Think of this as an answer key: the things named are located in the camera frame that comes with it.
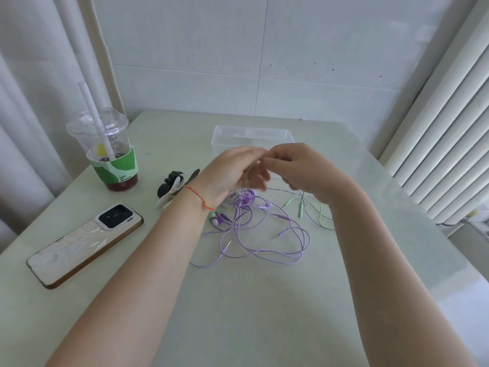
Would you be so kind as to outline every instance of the table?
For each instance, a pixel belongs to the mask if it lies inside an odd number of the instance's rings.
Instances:
[[[189,175],[212,159],[217,124],[289,129],[353,177],[479,363],[489,365],[489,284],[342,124],[144,111],[129,127],[138,184],[109,192],[89,167],[0,256],[0,366],[44,365],[156,222],[156,190],[166,175]],[[271,184],[285,186],[280,179]],[[117,202],[140,213],[144,225],[59,288],[43,288],[26,259]],[[256,236],[269,241],[283,224],[277,220]],[[301,225],[312,242],[297,265],[248,258],[189,267],[154,366],[368,366],[336,236],[305,219]],[[194,259],[216,252],[215,242],[202,239]]]

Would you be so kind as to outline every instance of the white straw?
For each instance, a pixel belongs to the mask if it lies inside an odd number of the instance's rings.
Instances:
[[[104,124],[100,119],[100,115],[98,114],[97,107],[95,106],[95,102],[93,101],[92,95],[90,94],[89,86],[86,82],[79,82],[78,86],[80,87],[80,91],[82,92],[83,99],[85,99],[85,103],[89,108],[90,115],[93,119],[93,123],[97,128],[100,138],[102,139],[103,146],[105,148],[105,152],[107,153],[108,159],[113,161],[115,160],[114,150],[111,147],[111,143],[108,140],[107,135],[105,135]]]

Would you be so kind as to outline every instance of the red string bracelet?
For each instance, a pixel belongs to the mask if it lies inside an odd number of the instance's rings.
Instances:
[[[208,204],[205,202],[204,198],[202,198],[202,197],[201,197],[201,195],[200,195],[199,193],[197,193],[196,191],[194,191],[194,190],[192,189],[192,187],[190,187],[190,186],[188,186],[188,185],[184,185],[184,186],[185,186],[185,187],[187,187],[188,189],[190,189],[192,192],[194,192],[196,195],[198,195],[198,196],[199,196],[199,198],[202,200],[202,203],[204,204],[204,207],[205,207],[206,209],[211,210],[211,211],[216,211],[216,209],[215,209],[215,208],[210,207],[210,206],[209,206],[209,205],[208,205]]]

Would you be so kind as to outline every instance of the clear plastic box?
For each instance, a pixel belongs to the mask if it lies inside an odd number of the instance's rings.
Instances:
[[[251,145],[270,149],[277,144],[295,143],[289,130],[259,127],[217,125],[212,136],[212,155],[217,157],[227,149]]]

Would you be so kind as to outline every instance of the plastic container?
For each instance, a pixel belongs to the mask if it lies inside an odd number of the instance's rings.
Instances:
[[[127,136],[129,121],[115,109],[105,108],[99,112],[105,136],[115,154],[110,160],[89,111],[82,112],[66,125],[68,133],[80,142],[99,178],[111,191],[124,191],[138,182],[138,164]]]
[[[227,149],[251,145],[270,149],[277,144],[295,143],[289,130],[259,127],[217,125],[212,136],[212,155],[217,157]]]

